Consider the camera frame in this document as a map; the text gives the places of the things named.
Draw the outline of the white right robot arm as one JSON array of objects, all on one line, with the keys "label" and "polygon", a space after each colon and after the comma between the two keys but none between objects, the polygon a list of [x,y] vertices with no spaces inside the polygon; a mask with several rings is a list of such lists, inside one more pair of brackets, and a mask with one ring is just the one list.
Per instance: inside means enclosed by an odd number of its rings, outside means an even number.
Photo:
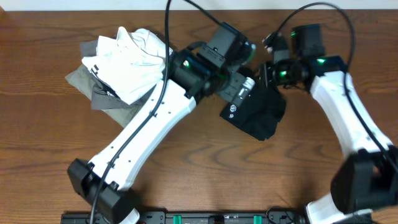
[{"label": "white right robot arm", "polygon": [[272,60],[261,65],[261,82],[267,88],[303,84],[325,112],[345,159],[330,193],[306,205],[306,222],[371,223],[372,211],[397,205],[397,147],[366,111],[347,64],[326,55],[320,26],[295,27],[291,38],[291,47],[278,31],[262,41]]}]

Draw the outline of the black t-shirt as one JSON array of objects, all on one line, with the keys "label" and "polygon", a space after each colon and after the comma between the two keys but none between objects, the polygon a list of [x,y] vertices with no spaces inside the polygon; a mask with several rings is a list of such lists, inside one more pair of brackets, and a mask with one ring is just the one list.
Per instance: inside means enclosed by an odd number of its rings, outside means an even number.
[{"label": "black t-shirt", "polygon": [[241,106],[226,105],[220,117],[255,139],[265,141],[275,134],[286,105],[287,101],[278,89],[256,85]]}]

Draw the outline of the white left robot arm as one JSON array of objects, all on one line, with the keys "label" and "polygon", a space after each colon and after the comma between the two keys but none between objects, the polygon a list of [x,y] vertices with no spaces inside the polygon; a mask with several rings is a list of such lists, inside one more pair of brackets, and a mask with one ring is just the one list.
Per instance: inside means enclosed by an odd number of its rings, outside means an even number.
[{"label": "white left robot arm", "polygon": [[223,22],[208,42],[194,42],[166,58],[164,76],[142,109],[92,159],[75,159],[67,174],[91,205],[85,223],[137,223],[139,196],[132,185],[168,132],[207,96],[239,106],[254,86],[239,73],[256,52],[244,34]]}]

